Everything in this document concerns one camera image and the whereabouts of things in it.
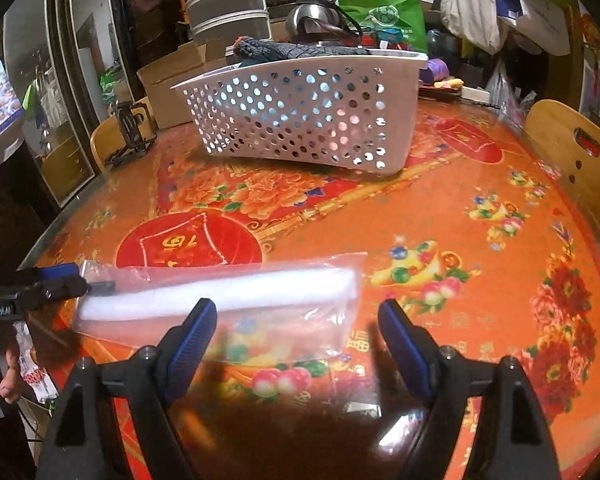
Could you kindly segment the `person's left hand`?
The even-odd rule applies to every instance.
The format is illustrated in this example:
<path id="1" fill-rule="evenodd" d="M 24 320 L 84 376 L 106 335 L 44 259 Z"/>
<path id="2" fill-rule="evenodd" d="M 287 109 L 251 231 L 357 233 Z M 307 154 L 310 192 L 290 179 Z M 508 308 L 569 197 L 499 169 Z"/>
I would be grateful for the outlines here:
<path id="1" fill-rule="evenodd" d="M 18 344 L 10 344 L 5 351 L 6 372 L 0 383 L 0 396 L 7 404 L 14 404 L 20 398 L 21 375 Z"/>

